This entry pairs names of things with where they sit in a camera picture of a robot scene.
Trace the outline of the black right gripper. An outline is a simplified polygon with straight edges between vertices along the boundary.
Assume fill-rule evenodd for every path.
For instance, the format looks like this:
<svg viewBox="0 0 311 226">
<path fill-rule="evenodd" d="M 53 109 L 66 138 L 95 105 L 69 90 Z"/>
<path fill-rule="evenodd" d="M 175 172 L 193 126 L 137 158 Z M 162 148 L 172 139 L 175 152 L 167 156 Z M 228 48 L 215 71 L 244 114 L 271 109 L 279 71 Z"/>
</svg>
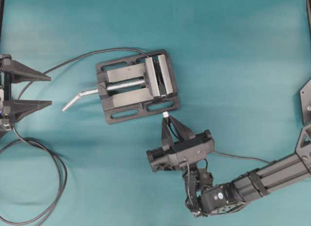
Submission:
<svg viewBox="0 0 311 226">
<path fill-rule="evenodd" d="M 197 164 L 214 151 L 215 142 L 209 130 L 195 135 L 173 116 L 169 116 L 169 128 L 165 118 L 161 128 L 162 147 L 146 152 L 153 172 L 179 171 L 187 164 Z M 179 141 L 173 143 L 170 131 Z"/>
</svg>

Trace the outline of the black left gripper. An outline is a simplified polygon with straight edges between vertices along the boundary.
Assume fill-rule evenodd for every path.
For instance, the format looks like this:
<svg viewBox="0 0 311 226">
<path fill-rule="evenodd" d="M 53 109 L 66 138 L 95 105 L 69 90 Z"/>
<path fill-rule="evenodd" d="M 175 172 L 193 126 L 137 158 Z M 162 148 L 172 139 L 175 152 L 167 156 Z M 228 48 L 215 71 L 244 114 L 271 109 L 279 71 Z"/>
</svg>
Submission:
<svg viewBox="0 0 311 226">
<path fill-rule="evenodd" d="M 0 55 L 0 137 L 12 130 L 13 123 L 44 109 L 52 101 L 14 100 L 12 84 L 27 81 L 50 81 L 51 77 L 36 71 L 16 60 L 9 54 Z"/>
</svg>

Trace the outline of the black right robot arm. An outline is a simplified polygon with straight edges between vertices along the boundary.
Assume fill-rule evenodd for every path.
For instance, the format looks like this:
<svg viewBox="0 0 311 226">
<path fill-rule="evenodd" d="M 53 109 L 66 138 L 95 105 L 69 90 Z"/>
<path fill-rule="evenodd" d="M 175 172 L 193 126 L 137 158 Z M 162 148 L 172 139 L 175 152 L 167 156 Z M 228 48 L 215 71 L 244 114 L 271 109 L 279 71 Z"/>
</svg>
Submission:
<svg viewBox="0 0 311 226">
<path fill-rule="evenodd" d="M 250 202 L 311 176 L 311 126 L 302 128 L 295 152 L 234 180 L 213 185 L 213 176 L 197 163 L 214 152 L 209 130 L 194 134 L 172 116 L 162 119 L 161 147 L 147 151 L 153 172 L 182 171 L 185 205 L 195 217 L 234 213 Z"/>
</svg>

